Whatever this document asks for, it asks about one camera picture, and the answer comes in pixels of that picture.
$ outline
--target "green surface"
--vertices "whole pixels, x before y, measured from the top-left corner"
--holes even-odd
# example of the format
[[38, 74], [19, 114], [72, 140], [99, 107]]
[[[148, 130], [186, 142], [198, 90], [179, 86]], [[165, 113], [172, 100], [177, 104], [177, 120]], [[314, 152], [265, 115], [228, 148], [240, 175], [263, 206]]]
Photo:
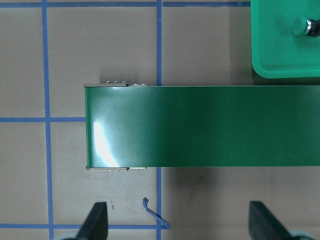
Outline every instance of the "green surface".
[[320, 166], [320, 86], [86, 87], [88, 167]]
[[300, 18], [319, 20], [320, 1], [251, 0], [252, 65], [260, 76], [320, 76], [320, 38], [294, 36]]

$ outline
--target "green rectangular board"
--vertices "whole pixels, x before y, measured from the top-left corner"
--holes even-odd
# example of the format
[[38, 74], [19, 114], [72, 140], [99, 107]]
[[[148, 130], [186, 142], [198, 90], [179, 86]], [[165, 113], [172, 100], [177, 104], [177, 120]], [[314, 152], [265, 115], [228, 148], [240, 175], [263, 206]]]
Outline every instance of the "green rectangular board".
[[85, 87], [89, 168], [320, 166], [320, 86]]

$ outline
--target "floor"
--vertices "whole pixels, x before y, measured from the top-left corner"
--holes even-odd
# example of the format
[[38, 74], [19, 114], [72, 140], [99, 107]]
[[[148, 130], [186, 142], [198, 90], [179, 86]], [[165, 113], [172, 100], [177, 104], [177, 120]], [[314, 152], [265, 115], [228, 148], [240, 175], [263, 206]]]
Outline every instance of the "floor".
[[319, 167], [85, 168], [83, 84], [271, 84], [250, 24], [248, 1], [0, 0], [0, 239], [76, 232], [106, 201], [108, 240], [249, 240], [250, 200], [320, 239]]

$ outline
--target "plastic tray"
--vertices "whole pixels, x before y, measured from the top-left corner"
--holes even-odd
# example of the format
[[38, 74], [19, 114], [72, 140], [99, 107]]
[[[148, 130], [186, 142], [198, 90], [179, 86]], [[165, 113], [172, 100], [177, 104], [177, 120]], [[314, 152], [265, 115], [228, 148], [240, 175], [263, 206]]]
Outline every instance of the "plastic tray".
[[320, 0], [251, 0], [252, 65], [268, 79], [320, 77], [320, 38], [296, 37], [299, 18], [320, 19]]

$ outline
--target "small bottle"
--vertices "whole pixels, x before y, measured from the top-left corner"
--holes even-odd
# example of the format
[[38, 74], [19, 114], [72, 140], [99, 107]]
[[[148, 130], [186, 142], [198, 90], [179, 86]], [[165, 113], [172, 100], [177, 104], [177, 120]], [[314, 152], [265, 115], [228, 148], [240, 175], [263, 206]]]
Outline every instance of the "small bottle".
[[303, 35], [320, 37], [320, 20], [315, 21], [300, 17], [294, 22], [292, 32], [296, 37]]

